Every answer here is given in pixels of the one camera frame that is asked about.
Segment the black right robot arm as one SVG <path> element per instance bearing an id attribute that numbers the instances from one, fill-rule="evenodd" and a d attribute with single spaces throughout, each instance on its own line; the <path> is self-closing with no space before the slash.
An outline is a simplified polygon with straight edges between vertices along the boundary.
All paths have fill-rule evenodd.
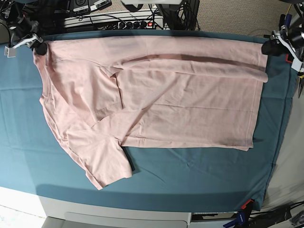
<path id="1" fill-rule="evenodd" d="M 24 6 L 12 0 L 0 3 L 0 24 L 9 34 L 8 45 L 4 48 L 4 55 L 8 58 L 15 57 L 17 48 L 21 46 L 26 46 L 41 56 L 47 52 L 47 44 L 41 37 L 39 23 L 26 17 Z"/>

